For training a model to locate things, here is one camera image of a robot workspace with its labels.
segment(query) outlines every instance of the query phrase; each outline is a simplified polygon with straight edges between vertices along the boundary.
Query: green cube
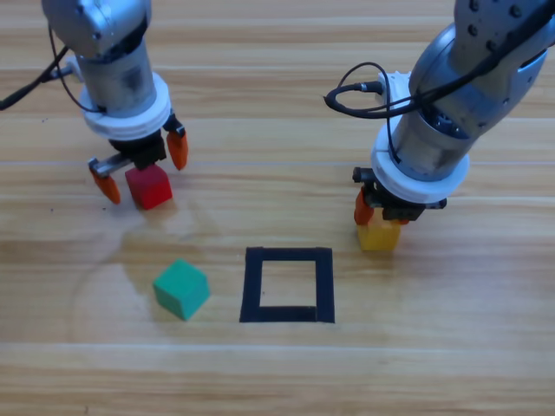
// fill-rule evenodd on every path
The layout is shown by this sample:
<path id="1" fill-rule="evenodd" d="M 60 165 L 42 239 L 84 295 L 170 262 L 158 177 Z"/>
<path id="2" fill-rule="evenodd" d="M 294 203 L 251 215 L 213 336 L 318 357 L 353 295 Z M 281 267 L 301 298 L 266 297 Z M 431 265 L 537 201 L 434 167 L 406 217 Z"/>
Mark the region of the green cube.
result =
<path id="1" fill-rule="evenodd" d="M 172 264 L 153 287 L 160 306 L 184 321 L 191 319 L 210 297 L 205 274 L 183 260 Z"/>

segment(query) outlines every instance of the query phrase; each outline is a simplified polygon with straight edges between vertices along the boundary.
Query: metal bracket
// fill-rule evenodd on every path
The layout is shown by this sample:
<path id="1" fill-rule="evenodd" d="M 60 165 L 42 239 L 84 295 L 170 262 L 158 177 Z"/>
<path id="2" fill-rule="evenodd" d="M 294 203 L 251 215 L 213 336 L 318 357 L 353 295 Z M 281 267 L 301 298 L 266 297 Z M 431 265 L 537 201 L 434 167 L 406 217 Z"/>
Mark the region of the metal bracket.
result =
<path id="1" fill-rule="evenodd" d="M 363 184 L 364 200 L 371 208 L 383 208 L 386 221 L 416 221 L 425 210 L 442 210 L 447 206 L 446 199 L 433 204 L 413 204 L 399 199 L 380 184 L 371 168 L 356 167 L 353 181 Z"/>
<path id="2" fill-rule="evenodd" d="M 100 178 L 107 178 L 122 167 L 130 165 L 131 159 L 124 157 L 121 153 L 115 154 L 108 159 L 99 162 L 97 158 L 92 158 L 88 162 L 88 167 Z"/>

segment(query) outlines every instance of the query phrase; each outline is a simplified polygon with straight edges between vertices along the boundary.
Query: robotic arm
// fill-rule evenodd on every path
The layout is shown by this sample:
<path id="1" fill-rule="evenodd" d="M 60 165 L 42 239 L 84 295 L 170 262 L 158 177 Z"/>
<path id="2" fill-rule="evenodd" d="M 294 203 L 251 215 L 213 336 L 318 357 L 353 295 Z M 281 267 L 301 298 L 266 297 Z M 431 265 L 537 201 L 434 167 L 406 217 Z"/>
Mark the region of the robotic arm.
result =
<path id="1" fill-rule="evenodd" d="M 183 169 L 186 131 L 167 84 L 151 69 L 144 39 L 150 0 L 42 0 L 42 10 L 50 30 L 75 53 L 69 66 L 84 82 L 79 102 L 85 121 L 118 152 L 89 161 L 104 194 L 119 203 L 112 172 L 129 164 L 141 171 L 166 158 L 162 128 L 173 163 Z"/>
<path id="2" fill-rule="evenodd" d="M 363 184 L 358 224 L 367 223 L 376 207 L 383 208 L 383 219 L 406 224 L 447 205 L 467 175 L 473 144 L 538 78 L 555 42 L 553 13 L 552 0 L 457 0 L 454 23 L 411 73 L 388 75 L 367 62 L 382 71 L 378 82 L 340 84 L 325 97 L 340 113 L 387 120 L 372 149 L 372 169 L 356 168 L 353 175 Z M 346 108 L 336 100 L 346 91 L 378 93 L 384 105 Z"/>

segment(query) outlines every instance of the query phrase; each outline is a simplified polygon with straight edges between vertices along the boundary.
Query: black cable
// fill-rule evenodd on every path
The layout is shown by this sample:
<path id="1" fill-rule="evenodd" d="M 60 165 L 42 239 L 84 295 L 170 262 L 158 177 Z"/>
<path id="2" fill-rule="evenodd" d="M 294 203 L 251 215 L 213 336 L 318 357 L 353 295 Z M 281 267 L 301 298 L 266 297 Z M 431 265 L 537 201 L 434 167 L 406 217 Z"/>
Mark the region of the black cable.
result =
<path id="1" fill-rule="evenodd" d="M 52 30 L 52 27 L 49 25 L 49 38 L 50 38 L 50 46 L 52 48 L 52 53 L 54 54 L 54 56 L 56 56 L 56 43 L 54 41 L 54 31 Z M 63 85 L 63 89 L 66 90 L 66 93 L 68 93 L 69 98 L 71 98 L 71 100 L 83 111 L 87 111 L 89 113 L 102 113 L 101 110 L 94 110 L 91 108 L 86 108 L 84 107 L 75 97 L 73 94 L 71 94 L 71 91 L 69 90 L 68 84 L 66 83 L 66 80 L 64 80 L 64 76 L 62 74 L 62 70 L 60 69 L 60 62 L 58 62 L 56 64 L 56 70 L 57 70 L 57 75 L 60 78 L 60 81 L 62 82 Z"/>
<path id="2" fill-rule="evenodd" d="M 45 80 L 51 76 L 51 72 L 54 68 L 60 64 L 60 61 L 63 57 L 68 53 L 69 48 L 64 47 L 59 54 L 55 54 L 55 59 L 44 71 L 30 84 L 26 85 L 23 88 L 18 89 L 15 93 L 9 95 L 5 99 L 0 101 L 0 111 L 6 110 L 15 104 L 17 104 L 20 100 L 25 98 L 31 91 L 33 91 L 36 87 L 41 85 Z"/>
<path id="3" fill-rule="evenodd" d="M 351 109 L 345 107 L 344 105 L 337 102 L 335 97 L 337 94 L 336 90 L 330 92 L 324 101 L 328 107 L 336 110 L 339 113 L 347 114 L 352 117 L 362 118 L 362 119 L 390 119 L 398 115 L 403 115 L 410 113 L 415 110 L 420 110 L 425 106 L 429 106 L 441 98 L 457 91 L 458 89 L 464 87 L 469 82 L 473 81 L 475 78 L 486 75 L 492 70 L 494 70 L 497 65 L 501 62 L 503 58 L 513 52 L 517 47 L 522 45 L 532 36 L 534 36 L 538 31 L 540 31 L 549 21 L 552 19 L 555 13 L 555 0 L 549 0 L 542 6 L 538 7 L 526 20 L 525 22 L 513 33 L 507 37 L 507 40 L 501 44 L 501 46 L 494 50 L 484 61 L 478 64 L 470 73 L 458 78 L 446 85 L 433 88 L 425 93 L 418 93 L 411 95 L 402 100 L 395 101 L 393 103 L 387 103 L 386 105 L 372 108 L 362 108 L 362 109 Z M 403 102 L 409 102 L 408 105 L 391 110 L 392 106 L 397 106 Z"/>
<path id="4" fill-rule="evenodd" d="M 368 67 L 368 66 L 377 68 L 383 75 L 383 79 L 385 80 L 386 108 L 387 108 L 387 111 L 390 111 L 390 108 L 391 108 L 391 88 L 389 86 L 388 73 L 385 71 L 384 68 L 382 68 L 382 66 L 378 65 L 375 62 L 363 62 L 363 63 L 359 63 L 358 65 L 355 65 L 353 68 L 351 68 L 347 72 L 347 74 L 345 74 L 343 76 L 343 78 L 339 81 L 339 84 L 337 85 L 337 88 L 332 92 L 333 100 L 336 102 L 336 97 L 339 94 L 342 94 L 342 93 L 345 93 L 345 92 L 348 92 L 348 91 L 362 91 L 364 93 L 376 93 L 376 94 L 382 95 L 383 94 L 383 85 L 379 81 L 364 82 L 364 83 L 357 83 L 357 84 L 351 84 L 351 85 L 343 86 L 343 83 L 347 80 L 349 75 L 351 75 L 353 72 L 355 72 L 359 68 Z M 393 146 L 393 135 L 391 133 L 391 118 L 386 117 L 386 119 L 387 119 L 389 149 L 391 150 L 391 154 L 392 154 L 393 158 L 395 159 L 395 162 L 400 163 L 401 160 L 397 156 L 397 151 L 395 150 L 395 148 Z"/>

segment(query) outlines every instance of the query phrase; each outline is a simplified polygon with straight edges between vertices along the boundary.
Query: wooden table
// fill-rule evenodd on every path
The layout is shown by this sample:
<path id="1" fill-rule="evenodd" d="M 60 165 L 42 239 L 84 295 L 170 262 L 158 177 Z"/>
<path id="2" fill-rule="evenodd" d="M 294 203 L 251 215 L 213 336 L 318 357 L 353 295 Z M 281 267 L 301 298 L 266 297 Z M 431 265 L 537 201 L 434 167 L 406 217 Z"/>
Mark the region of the wooden table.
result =
<path id="1" fill-rule="evenodd" d="M 322 96 L 372 60 L 412 69 L 440 0 L 157 0 L 148 47 L 186 123 L 174 201 L 97 190 L 113 154 L 58 82 L 0 118 L 0 414 L 555 414 L 555 64 L 471 151 L 445 211 L 363 254 L 355 166 L 380 121 Z M 51 61 L 36 0 L 0 4 L 0 95 Z M 375 79 L 365 69 L 358 79 Z M 71 83 L 75 92 L 79 86 Z M 333 249 L 336 324 L 239 323 L 250 246 Z M 177 258 L 212 297 L 189 322 L 153 280 Z M 312 304 L 314 268 L 264 266 L 264 305 Z"/>

